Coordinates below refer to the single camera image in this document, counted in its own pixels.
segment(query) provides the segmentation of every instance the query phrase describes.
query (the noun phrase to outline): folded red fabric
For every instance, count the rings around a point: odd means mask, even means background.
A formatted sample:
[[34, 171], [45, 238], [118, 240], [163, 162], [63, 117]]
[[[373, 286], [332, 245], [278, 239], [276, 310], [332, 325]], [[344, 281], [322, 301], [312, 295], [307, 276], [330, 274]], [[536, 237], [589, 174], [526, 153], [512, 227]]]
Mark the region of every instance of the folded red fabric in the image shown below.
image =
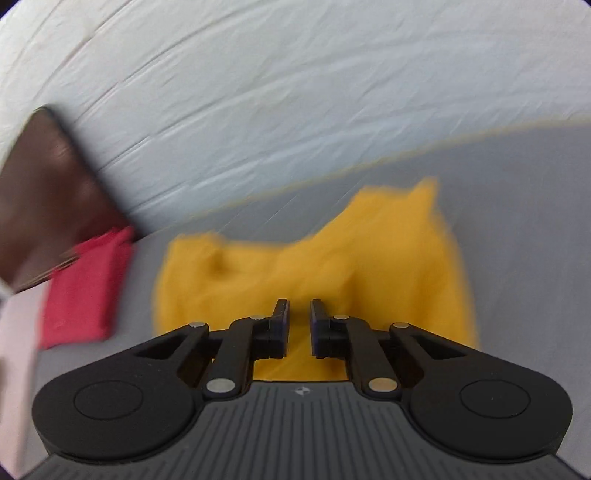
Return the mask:
[[134, 231], [111, 230], [76, 245], [79, 258], [54, 270], [43, 313], [41, 348], [111, 336], [119, 293], [133, 254]]

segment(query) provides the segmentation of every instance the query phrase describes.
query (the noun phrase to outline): metal pin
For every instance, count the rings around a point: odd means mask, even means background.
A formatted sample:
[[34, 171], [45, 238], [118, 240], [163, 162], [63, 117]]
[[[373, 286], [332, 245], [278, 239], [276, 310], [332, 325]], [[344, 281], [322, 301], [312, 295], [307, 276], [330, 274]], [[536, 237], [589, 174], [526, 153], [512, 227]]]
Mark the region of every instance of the metal pin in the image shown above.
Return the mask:
[[368, 387], [374, 392], [389, 393], [398, 388], [398, 383], [391, 378], [378, 377], [371, 379], [369, 381]]
[[236, 384], [229, 378], [214, 378], [207, 382], [207, 389], [212, 393], [228, 393], [236, 387]]

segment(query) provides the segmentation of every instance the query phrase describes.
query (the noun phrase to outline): yellow garment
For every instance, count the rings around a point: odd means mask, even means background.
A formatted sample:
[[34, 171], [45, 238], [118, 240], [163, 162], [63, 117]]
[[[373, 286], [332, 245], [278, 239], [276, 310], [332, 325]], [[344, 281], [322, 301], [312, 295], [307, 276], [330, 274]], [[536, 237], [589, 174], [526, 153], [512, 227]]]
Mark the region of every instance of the yellow garment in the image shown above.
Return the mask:
[[453, 238], [434, 209], [437, 184], [410, 191], [364, 188], [320, 232], [289, 245], [181, 235], [169, 246], [156, 285], [158, 334], [196, 320], [211, 330], [270, 315], [290, 301], [287, 358], [255, 364], [259, 380], [343, 380], [343, 362], [311, 355], [310, 300], [374, 329], [408, 322], [476, 345], [472, 309]]

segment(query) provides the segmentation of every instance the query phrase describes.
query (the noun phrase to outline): brown leather object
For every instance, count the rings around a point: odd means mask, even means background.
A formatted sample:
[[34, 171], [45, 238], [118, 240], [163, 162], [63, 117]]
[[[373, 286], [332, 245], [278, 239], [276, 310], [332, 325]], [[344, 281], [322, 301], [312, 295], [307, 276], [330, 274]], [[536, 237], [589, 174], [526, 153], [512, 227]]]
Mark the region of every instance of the brown leather object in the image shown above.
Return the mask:
[[53, 113], [35, 111], [0, 170], [0, 277], [33, 286], [77, 243], [127, 225]]

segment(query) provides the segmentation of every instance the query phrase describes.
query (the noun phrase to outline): gray table surface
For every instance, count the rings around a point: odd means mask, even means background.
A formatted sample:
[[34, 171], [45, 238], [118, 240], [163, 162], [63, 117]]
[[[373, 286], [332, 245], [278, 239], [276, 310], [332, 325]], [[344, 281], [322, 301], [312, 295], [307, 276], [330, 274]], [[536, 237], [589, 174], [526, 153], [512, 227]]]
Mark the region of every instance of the gray table surface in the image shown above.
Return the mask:
[[[180, 233], [293, 242], [319, 230], [364, 185], [439, 179], [439, 207], [462, 250], [482, 349], [536, 369], [570, 394], [560, 456], [591, 475], [591, 125], [448, 145], [211, 212], [137, 243], [106, 342], [41, 352], [34, 393], [52, 378], [152, 336], [152, 287]], [[45, 456], [31, 425], [24, 462]]]

